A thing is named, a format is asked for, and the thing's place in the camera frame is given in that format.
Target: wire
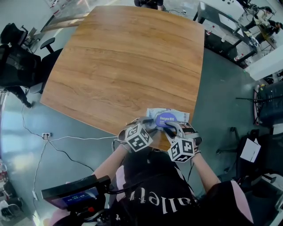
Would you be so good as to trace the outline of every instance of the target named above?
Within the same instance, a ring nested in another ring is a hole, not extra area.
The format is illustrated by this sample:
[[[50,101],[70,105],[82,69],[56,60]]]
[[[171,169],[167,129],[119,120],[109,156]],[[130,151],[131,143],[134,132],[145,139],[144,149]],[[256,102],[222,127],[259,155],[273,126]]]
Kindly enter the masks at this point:
[[[26,123],[25,123],[24,117],[23,117],[23,127],[24,127],[26,130],[28,130],[28,132],[30,132],[31,134],[36,135],[36,136],[40,136],[39,134],[33,133],[32,131],[30,131],[30,130],[26,127]]]
[[[64,137],[61,137],[61,138],[58,138],[58,139],[52,139],[50,141],[55,141],[55,140],[60,140],[60,139],[63,139],[63,138],[75,138],[75,139],[106,139],[106,138],[115,138],[117,136],[108,136],[108,137],[101,137],[101,138],[80,138],[80,137],[74,137],[74,136],[64,136]]]
[[[37,165],[37,168],[36,168],[36,171],[35,171],[35,175],[34,175],[34,188],[32,189],[33,191],[35,190],[36,175],[37,175],[37,171],[38,171],[38,168],[39,168],[39,164],[40,164],[40,162],[41,162],[41,159],[42,159],[42,156],[43,156],[43,153],[44,153],[46,144],[47,144],[47,142],[44,141],[44,146],[43,146],[43,149],[42,149],[42,151],[41,151],[40,159],[39,159],[39,162],[38,162],[38,165]]]
[[[81,165],[83,165],[83,166],[85,166],[85,167],[90,168],[90,169],[94,172],[94,170],[93,170],[90,166],[87,166],[86,164],[83,164],[83,163],[81,163],[81,162],[79,162],[79,161],[72,160],[72,159],[70,158],[70,156],[67,154],[67,152],[57,149],[57,148],[50,142],[50,140],[48,140],[48,142],[52,145],[52,147],[53,147],[55,150],[60,151],[60,152],[64,152],[64,153],[66,154],[66,156],[67,156],[72,162],[77,162],[77,163],[79,163],[79,164],[81,164]]]
[[[35,203],[34,203],[34,200],[35,200],[35,198],[33,198],[33,204],[34,204],[35,211],[36,211],[37,214],[38,214],[38,211],[36,210],[36,205],[35,205]]]
[[[194,167],[194,163],[193,163],[193,165],[191,164],[191,169],[190,169],[189,175],[187,177],[187,183],[189,183],[189,179],[190,179],[190,175],[191,175],[191,170],[193,169],[193,167]]]
[[[169,10],[167,10],[167,12],[168,12],[168,13],[171,13],[170,11],[175,11],[175,12],[177,12],[177,13],[179,14],[179,16],[183,16],[183,17],[194,16],[194,15],[181,15],[182,13],[187,13],[187,12],[185,12],[185,11],[179,12],[179,11],[177,11],[177,10],[175,10],[175,9],[181,9],[181,8],[169,9]]]
[[[122,144],[123,147],[126,149],[126,147],[124,146],[124,144],[127,144],[127,142],[123,142],[123,141],[121,141],[121,140],[114,139],[114,140],[112,141],[112,152],[113,152],[113,153],[114,153],[114,151],[115,151],[115,141],[117,141],[117,142],[119,142],[120,144]]]

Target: black shirt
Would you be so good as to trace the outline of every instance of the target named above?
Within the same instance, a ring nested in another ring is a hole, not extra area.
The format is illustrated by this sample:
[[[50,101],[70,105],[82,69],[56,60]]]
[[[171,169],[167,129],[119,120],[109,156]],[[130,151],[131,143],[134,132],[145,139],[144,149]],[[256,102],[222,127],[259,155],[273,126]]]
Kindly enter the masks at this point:
[[[116,179],[116,189],[138,184],[111,197],[113,212],[120,219],[128,216],[134,222],[129,225],[253,225],[237,207],[233,191],[236,182],[215,185],[200,203],[164,152],[141,150],[128,154]]]
[[[271,36],[274,34],[274,32],[276,34],[278,34],[278,32],[280,31],[280,28],[276,27],[276,22],[273,20],[269,20],[270,23],[270,28],[268,28],[268,34]]]
[[[142,5],[149,5],[149,6],[156,6],[156,5],[163,5],[163,0],[134,0],[135,6],[142,6]]]

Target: wall socket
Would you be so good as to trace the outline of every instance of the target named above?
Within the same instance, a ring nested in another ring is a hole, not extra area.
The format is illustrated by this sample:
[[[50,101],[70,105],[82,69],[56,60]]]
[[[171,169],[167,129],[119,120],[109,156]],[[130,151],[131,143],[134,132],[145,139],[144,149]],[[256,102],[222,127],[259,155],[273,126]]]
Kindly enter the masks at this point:
[[[48,140],[51,136],[52,136],[51,132],[44,132],[41,135],[42,139],[44,139],[44,140]]]
[[[36,195],[35,191],[32,191],[32,194],[33,194],[33,196],[34,196],[34,199],[35,199],[36,201],[38,201],[38,198],[37,198],[37,195]]]

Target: wood grain tabletop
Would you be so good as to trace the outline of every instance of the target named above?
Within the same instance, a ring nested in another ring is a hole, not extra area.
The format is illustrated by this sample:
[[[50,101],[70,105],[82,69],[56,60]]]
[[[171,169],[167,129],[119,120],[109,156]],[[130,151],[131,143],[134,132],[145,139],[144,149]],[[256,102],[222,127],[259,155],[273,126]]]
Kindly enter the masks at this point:
[[[112,134],[147,108],[190,113],[203,64],[201,24],[163,11],[97,6],[64,47],[41,103]],[[163,134],[153,146],[168,150]]]

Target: red button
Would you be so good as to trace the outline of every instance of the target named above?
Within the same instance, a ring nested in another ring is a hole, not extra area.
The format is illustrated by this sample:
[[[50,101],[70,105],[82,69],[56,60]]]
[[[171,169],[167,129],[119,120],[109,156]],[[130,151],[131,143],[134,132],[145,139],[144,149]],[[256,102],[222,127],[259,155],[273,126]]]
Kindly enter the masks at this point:
[[[92,213],[92,212],[94,212],[94,208],[93,207],[89,207],[88,211]]]

